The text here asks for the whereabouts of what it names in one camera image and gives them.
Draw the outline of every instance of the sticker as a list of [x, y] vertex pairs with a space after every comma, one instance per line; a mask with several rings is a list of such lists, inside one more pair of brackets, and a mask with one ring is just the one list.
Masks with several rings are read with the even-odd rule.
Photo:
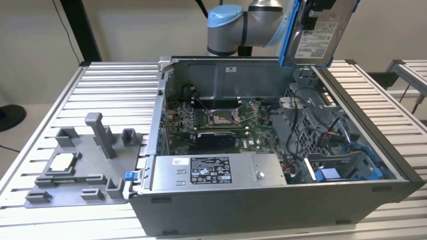
[[302, 32], [296, 53], [297, 59], [324, 59], [326, 56], [338, 22], [318, 21], [314, 30]]
[[226, 73], [236, 73], [238, 71], [238, 68], [236, 66], [226, 67]]
[[193, 184], [232, 184], [233, 170], [229, 157], [193, 157], [191, 158]]
[[173, 165], [189, 165], [190, 158], [187, 157], [175, 157], [173, 159]]

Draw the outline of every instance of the aluminum profile table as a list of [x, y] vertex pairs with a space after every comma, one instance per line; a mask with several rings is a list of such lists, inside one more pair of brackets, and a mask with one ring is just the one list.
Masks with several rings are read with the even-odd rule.
[[394, 60], [388, 72], [398, 74], [427, 96], [427, 60]]
[[[329, 69], [424, 179], [427, 180], [427, 129], [357, 64], [336, 61]], [[51, 157], [59, 127], [85, 126], [89, 111], [105, 115], [115, 133], [135, 128], [145, 134], [138, 166], [146, 162], [146, 141], [154, 98], [157, 63], [93, 63], [79, 68], [35, 131], [0, 186], [0, 238], [154, 239], [146, 236], [130, 204], [26, 209], [26, 195]], [[427, 239], [427, 187], [404, 202], [381, 206], [357, 225], [325, 226], [198, 237], [189, 240], [262, 239]]]

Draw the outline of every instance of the cable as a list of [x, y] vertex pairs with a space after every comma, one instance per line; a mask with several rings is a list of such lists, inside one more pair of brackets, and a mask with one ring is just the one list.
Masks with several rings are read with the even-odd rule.
[[195, 2], [199, 5], [199, 8], [201, 8], [201, 10], [203, 12], [205, 17], [209, 18], [209, 11], [207, 11], [206, 5], [203, 4], [203, 1], [202, 0], [195, 0]]
[[10, 147], [3, 146], [3, 145], [0, 145], [0, 148], [5, 148], [5, 149], [7, 149], [7, 150], [11, 150], [11, 151], [18, 152], [18, 153], [21, 153], [21, 152], [22, 152], [22, 151], [18, 151], [17, 149], [10, 148]]
[[345, 154], [346, 152], [348, 152], [348, 149], [349, 149], [349, 147], [352, 147], [352, 146], [357, 146], [357, 147], [360, 147], [360, 148], [362, 148], [364, 150], [365, 150], [365, 153], [368, 154], [368, 156], [372, 158], [372, 161], [374, 162], [376, 161], [376, 155], [374, 155], [374, 153], [373, 153], [373, 151], [366, 147], [366, 146], [364, 146], [362, 144], [360, 144], [358, 142], [352, 142], [352, 143], [349, 143], [348, 145], [345, 145], [344, 147], [342, 147], [342, 154]]
[[400, 103], [402, 103], [404, 97], [406, 96], [410, 87], [412, 87], [412, 84], [409, 84], [408, 87], [406, 87], [406, 89], [405, 89], [405, 92], [404, 92], [402, 97], [401, 97], [401, 99], [400, 99]]
[[79, 58], [79, 56], [78, 56], [78, 53], [77, 53], [77, 50], [75, 50], [75, 47], [74, 47], [74, 44], [73, 44], [73, 39], [71, 39], [71, 37], [70, 37], [70, 32], [69, 32], [69, 29], [67, 29], [67, 27], [66, 27], [66, 24], [65, 24], [62, 15], [61, 15], [59, 8], [57, 7], [55, 0], [53, 0], [53, 3], [54, 3], [54, 7], [55, 7], [55, 10], [57, 10], [57, 14], [58, 14], [58, 17], [59, 17], [62, 26], [65, 27], [65, 30], [66, 30], [66, 33], [67, 33], [67, 38], [69, 38], [71, 50], [73, 50], [73, 52], [74, 52], [75, 58], [78, 59], [78, 65], [79, 65], [79, 64], [81, 64], [81, 58]]
[[420, 108], [420, 105], [421, 105], [420, 103], [416, 104], [414, 109], [413, 109], [413, 111], [412, 111], [412, 114], [416, 113], [417, 109]]
[[292, 127], [292, 133], [288, 136], [288, 140], [286, 140], [286, 145], [285, 146], [286, 146], [288, 153], [292, 154], [294, 158], [301, 159], [301, 157], [297, 155], [297, 153], [293, 153], [292, 149], [290, 149], [290, 142], [292, 142], [293, 135], [296, 133], [297, 124], [298, 124], [298, 120], [300, 120], [300, 106], [297, 104], [296, 95], [294, 95], [294, 105], [296, 105], [294, 123], [293, 123], [293, 127]]
[[336, 127], [336, 125], [337, 125], [337, 123], [340, 122], [341, 119], [342, 118], [340, 116], [336, 118], [336, 121], [333, 122], [332, 126], [328, 128], [329, 132], [332, 132], [334, 130], [334, 127]]

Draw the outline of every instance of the black cord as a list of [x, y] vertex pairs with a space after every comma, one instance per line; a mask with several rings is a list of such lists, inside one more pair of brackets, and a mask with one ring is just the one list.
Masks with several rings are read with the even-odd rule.
[[294, 123], [293, 123], [293, 127], [292, 127], [292, 133], [288, 136], [285, 146], [286, 146], [288, 153], [292, 154], [294, 158], [301, 159], [301, 157], [297, 155], [297, 153], [292, 152], [292, 149], [290, 149], [290, 142], [292, 142], [292, 138], [294, 136], [296, 130], [297, 130], [297, 124], [298, 124], [298, 120], [300, 120], [300, 106], [297, 104], [296, 94], [294, 94], [294, 105], [296, 105]]
[[402, 103], [404, 97], [406, 96], [406, 94], [408, 94], [408, 91], [409, 91], [410, 87], [412, 87], [412, 84], [409, 84], [409, 85], [408, 85], [408, 87], [406, 87], [406, 89], [405, 89], [405, 92], [404, 92], [404, 94], [402, 94], [402, 97], [401, 97], [400, 103]]
[[63, 18], [62, 18], [62, 15], [61, 15], [61, 11], [59, 11], [59, 8], [57, 7], [57, 3], [55, 3], [55, 0], [53, 0], [53, 3], [54, 3], [54, 6], [55, 6], [55, 10], [57, 10], [57, 14], [58, 14], [58, 17], [59, 17], [59, 20], [61, 20], [61, 23], [62, 23], [62, 26], [65, 27], [66, 29], [66, 33], [67, 33], [67, 38], [69, 38], [69, 42], [70, 42], [70, 46], [71, 46], [71, 50], [74, 52], [74, 55], [75, 55], [75, 58], [78, 59], [78, 65], [81, 64], [81, 58], [78, 56], [78, 53], [77, 53], [77, 50], [75, 50], [75, 47], [74, 47], [74, 44], [73, 44], [73, 39], [70, 37], [70, 32], [69, 32], [69, 29], [66, 27], [66, 24], [65, 24], [65, 21], [63, 21]]
[[420, 108], [420, 105], [421, 105], [420, 103], [416, 104], [412, 114], [416, 113], [417, 109]]
[[336, 118], [336, 121], [333, 122], [332, 126], [328, 128], [329, 132], [332, 132], [334, 130], [334, 127], [336, 127], [336, 125], [337, 125], [337, 123], [340, 122], [341, 119], [342, 118], [340, 116]]
[[206, 5], [203, 4], [203, 1], [202, 0], [195, 0], [195, 2], [199, 5], [199, 8], [201, 8], [201, 10], [203, 12], [205, 17], [209, 18], [209, 11], [207, 11]]
[[10, 148], [10, 147], [3, 146], [3, 145], [0, 145], [0, 148], [5, 148], [5, 149], [7, 149], [7, 150], [11, 150], [11, 151], [18, 152], [18, 153], [21, 153], [21, 152], [22, 152], [22, 151], [18, 151], [17, 149]]

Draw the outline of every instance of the side panel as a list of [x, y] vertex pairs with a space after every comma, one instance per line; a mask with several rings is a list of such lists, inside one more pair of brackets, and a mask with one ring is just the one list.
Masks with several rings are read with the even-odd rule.
[[405, 179], [410, 181], [408, 189], [398, 196], [401, 198], [400, 201], [402, 201], [425, 185], [424, 179], [398, 152], [397, 148], [393, 146], [386, 136], [382, 134], [382, 131], [369, 118], [368, 114], [364, 112], [362, 108], [357, 104], [356, 100], [345, 90], [344, 86], [341, 85], [330, 71], [326, 69], [313, 69], [317, 72], [321, 80], [324, 81], [330, 91], [330, 95], [334, 96], [344, 109], [349, 114], [353, 115], [362, 129], [366, 131], [368, 135], [365, 137], [373, 140], [376, 146], [380, 148], [381, 152], [392, 162], [400, 174], [405, 177]]
[[358, 223], [406, 183], [146, 194], [130, 198], [149, 236], [219, 234]]
[[202, 99], [280, 97], [293, 80], [294, 70], [282, 68], [276, 58], [174, 60], [177, 95], [183, 85], [193, 84]]

